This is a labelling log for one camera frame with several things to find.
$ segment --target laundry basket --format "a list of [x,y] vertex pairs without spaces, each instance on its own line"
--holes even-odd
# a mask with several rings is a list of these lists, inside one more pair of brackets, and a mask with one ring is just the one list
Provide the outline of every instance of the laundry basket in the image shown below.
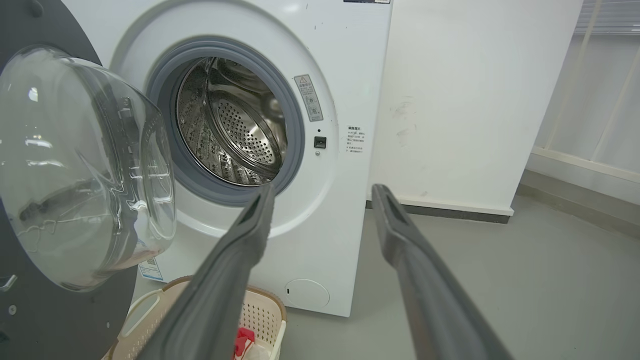
[[[133,321],[134,316],[140,315],[136,310],[143,302],[156,297],[151,308],[131,329],[127,329],[125,326],[120,331],[116,343],[111,347],[104,360],[135,359],[190,280],[190,276],[174,280],[162,289],[143,295],[131,305],[125,324]],[[269,352],[269,360],[280,358],[280,344],[287,327],[287,311],[278,297],[251,286],[247,288],[238,327],[245,327],[255,333],[255,343]]]

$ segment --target sticker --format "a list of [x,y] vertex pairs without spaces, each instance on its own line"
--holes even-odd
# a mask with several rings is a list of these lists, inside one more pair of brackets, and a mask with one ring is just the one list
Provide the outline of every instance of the sticker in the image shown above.
[[345,3],[390,4],[391,0],[344,0]]
[[365,134],[360,126],[349,126],[347,131],[347,152],[361,154],[364,151]]
[[309,121],[324,120],[322,110],[320,109],[320,103],[318,102],[318,96],[309,75],[296,76],[293,79],[296,84],[298,84],[298,89],[300,90],[302,99],[305,100],[305,106],[307,107],[307,113],[309,114]]
[[140,273],[142,277],[146,277],[147,279],[164,281],[162,278],[162,274],[160,274],[160,268],[158,267],[157,261],[155,258],[149,259],[144,263],[138,265],[140,268]]

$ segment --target red cloth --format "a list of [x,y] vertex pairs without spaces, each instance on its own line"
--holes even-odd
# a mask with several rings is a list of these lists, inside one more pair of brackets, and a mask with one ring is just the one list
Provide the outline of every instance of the red cloth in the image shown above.
[[238,329],[238,335],[236,336],[236,348],[235,353],[236,356],[241,356],[244,352],[244,345],[247,340],[251,340],[255,342],[255,334],[253,331],[247,329],[246,327],[241,327]]

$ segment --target instruction label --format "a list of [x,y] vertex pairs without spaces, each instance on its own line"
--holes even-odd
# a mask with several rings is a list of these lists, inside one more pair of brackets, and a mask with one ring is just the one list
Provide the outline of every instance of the instruction label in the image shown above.
[[155,258],[149,259],[144,263],[140,263],[138,265],[140,268],[140,274],[142,277],[146,277],[147,279],[164,281],[162,278],[162,274],[160,274],[160,268],[158,267],[158,263]]
[[322,109],[320,108],[320,102],[318,102],[318,96],[309,75],[300,75],[293,79],[298,85],[298,90],[300,90],[302,99],[305,101],[305,107],[309,114],[309,121],[324,120],[324,117],[322,116]]
[[347,130],[347,152],[361,154],[364,152],[365,133],[360,126],[349,126]]

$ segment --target washing machine drum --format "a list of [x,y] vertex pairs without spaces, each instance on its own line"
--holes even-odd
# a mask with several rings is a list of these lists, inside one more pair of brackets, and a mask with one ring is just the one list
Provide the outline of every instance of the washing machine drum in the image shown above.
[[175,120],[184,145],[227,183],[272,181],[287,154],[280,103],[260,78],[224,58],[194,62],[177,92]]

